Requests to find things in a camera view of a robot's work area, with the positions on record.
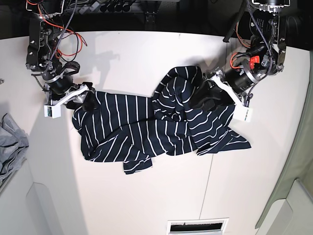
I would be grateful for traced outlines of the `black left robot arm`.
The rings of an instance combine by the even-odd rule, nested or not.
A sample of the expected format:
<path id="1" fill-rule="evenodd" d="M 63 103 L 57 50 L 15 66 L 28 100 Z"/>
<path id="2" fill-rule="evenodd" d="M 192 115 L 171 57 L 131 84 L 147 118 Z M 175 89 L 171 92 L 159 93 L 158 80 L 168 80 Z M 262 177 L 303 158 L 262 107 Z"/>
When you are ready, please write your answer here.
<path id="1" fill-rule="evenodd" d="M 219 106 L 236 105 L 249 108 L 253 89 L 263 79 L 284 69 L 286 56 L 286 17 L 280 11 L 288 7 L 288 0 L 244 0 L 231 29 L 223 41 L 228 42 L 233 33 L 238 34 L 240 20 L 249 12 L 249 43 L 238 36 L 244 52 L 232 54 L 230 68 L 207 70 L 188 104 L 192 109 L 214 111 Z"/>

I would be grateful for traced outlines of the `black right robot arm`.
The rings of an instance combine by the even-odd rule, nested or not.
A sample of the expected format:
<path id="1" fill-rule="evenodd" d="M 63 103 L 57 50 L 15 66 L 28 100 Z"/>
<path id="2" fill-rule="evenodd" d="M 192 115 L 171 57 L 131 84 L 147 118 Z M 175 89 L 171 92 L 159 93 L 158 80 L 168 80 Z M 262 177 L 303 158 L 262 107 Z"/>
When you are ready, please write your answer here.
<path id="1" fill-rule="evenodd" d="M 43 79 L 39 86 L 47 97 L 47 116 L 51 117 L 57 106 L 90 112 L 96 108 L 95 89 L 91 82 L 76 84 L 73 76 L 80 70 L 75 61 L 77 54 L 86 45 L 85 39 L 70 23 L 79 2 L 68 0 L 28 0 L 26 10 L 34 15 L 29 22 L 29 45 L 26 68 L 35 80 Z M 64 54 L 60 44 L 68 36 L 75 36 L 76 51 Z"/>

